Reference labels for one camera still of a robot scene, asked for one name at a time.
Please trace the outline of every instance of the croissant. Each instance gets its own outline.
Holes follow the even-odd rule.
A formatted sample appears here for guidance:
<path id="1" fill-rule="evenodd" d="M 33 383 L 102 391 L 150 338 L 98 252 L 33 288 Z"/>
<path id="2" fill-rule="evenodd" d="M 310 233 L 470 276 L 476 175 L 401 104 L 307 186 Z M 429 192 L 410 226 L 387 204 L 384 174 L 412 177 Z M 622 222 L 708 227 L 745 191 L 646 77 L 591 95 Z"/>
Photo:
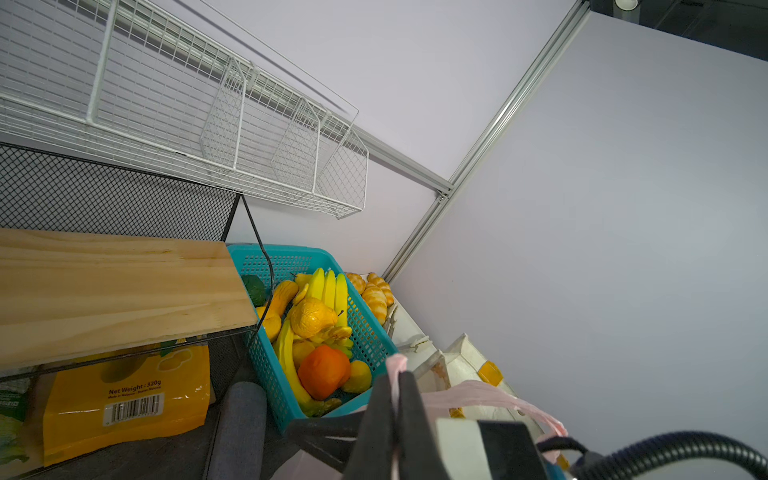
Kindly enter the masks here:
<path id="1" fill-rule="evenodd" d="M 379 323 L 384 325 L 384 320 L 386 320 L 386 296 L 382 289 L 373 283 L 368 283 L 366 289 L 362 292 L 362 299 L 371 309 L 373 316 L 376 317 Z"/>
<path id="2" fill-rule="evenodd" d="M 362 292 L 366 289 L 366 281 L 362 279 L 357 273 L 347 273 L 346 277 L 352 282 L 352 285 L 357 290 L 357 293 L 362 295 Z"/>
<path id="3" fill-rule="evenodd" d="M 384 279 L 375 273 L 368 274 L 368 283 L 373 283 L 378 288 L 382 289 L 384 296 L 386 297 L 386 305 L 390 306 L 395 302 L 395 297 L 392 296 L 392 289 L 389 288 L 389 284 Z"/>

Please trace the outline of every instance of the yellow food package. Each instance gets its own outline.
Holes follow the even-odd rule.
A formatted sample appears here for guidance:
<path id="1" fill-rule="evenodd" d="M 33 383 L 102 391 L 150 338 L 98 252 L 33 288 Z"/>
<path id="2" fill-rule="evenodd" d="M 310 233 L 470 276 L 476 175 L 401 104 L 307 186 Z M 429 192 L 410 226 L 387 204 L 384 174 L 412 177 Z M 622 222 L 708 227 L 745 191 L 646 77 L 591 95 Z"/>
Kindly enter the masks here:
<path id="1" fill-rule="evenodd" d="M 56 374 L 43 415 L 44 465 L 205 423 L 207 346 L 134 356 Z"/>

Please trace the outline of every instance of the gray fabric roll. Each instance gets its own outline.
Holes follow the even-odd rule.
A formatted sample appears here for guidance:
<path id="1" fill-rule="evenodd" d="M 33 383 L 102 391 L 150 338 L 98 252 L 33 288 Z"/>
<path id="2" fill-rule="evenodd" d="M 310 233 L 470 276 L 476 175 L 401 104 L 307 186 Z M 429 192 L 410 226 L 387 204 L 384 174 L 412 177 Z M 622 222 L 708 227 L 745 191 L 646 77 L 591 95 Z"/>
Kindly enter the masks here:
<path id="1" fill-rule="evenodd" d="M 266 393 L 238 382 L 224 396 L 210 456 L 210 480 L 258 480 L 264 447 Z"/>

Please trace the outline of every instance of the green vegetable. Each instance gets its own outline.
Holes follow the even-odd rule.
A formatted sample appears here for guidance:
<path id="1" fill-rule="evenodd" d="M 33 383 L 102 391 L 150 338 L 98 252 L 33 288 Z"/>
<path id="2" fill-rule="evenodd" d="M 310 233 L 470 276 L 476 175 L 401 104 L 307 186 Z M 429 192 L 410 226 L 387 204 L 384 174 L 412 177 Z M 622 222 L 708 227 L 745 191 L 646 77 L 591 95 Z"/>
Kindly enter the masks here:
<path id="1" fill-rule="evenodd" d="M 243 279 L 243 285 L 253 306 L 263 306 L 266 303 L 264 282 L 256 275 L 242 275 L 240 278 Z"/>

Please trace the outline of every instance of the white wire shelf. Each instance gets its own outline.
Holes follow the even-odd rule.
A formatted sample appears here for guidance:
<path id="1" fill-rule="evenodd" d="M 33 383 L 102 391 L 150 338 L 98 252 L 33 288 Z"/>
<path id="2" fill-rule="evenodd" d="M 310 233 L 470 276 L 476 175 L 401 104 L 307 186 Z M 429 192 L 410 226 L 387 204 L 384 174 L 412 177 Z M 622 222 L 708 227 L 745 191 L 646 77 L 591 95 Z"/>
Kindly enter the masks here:
<path id="1" fill-rule="evenodd" d="M 349 122 L 144 0 L 0 3 L 0 129 L 338 218 L 365 206 Z"/>

